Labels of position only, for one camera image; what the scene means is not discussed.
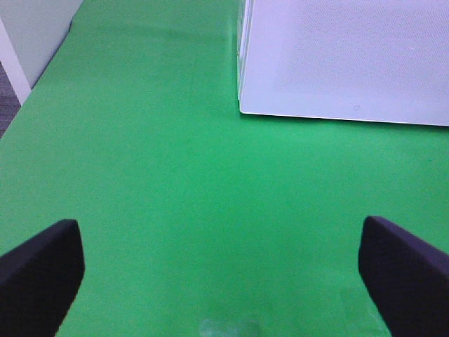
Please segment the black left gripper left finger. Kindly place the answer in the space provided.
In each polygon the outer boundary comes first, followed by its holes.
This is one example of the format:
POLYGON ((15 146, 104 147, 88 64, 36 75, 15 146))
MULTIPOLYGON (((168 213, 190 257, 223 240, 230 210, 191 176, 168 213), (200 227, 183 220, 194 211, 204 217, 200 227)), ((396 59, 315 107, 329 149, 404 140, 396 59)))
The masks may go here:
POLYGON ((76 220, 56 222, 1 256, 1 335, 55 336, 85 272, 76 220))

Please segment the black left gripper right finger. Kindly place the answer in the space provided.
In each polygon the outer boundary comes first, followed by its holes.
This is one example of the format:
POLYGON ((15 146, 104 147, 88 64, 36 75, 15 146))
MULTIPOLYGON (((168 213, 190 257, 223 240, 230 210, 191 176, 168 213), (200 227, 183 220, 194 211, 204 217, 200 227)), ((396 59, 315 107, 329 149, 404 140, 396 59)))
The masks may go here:
POLYGON ((368 216, 358 271, 391 335, 448 335, 448 254, 386 218, 368 216))

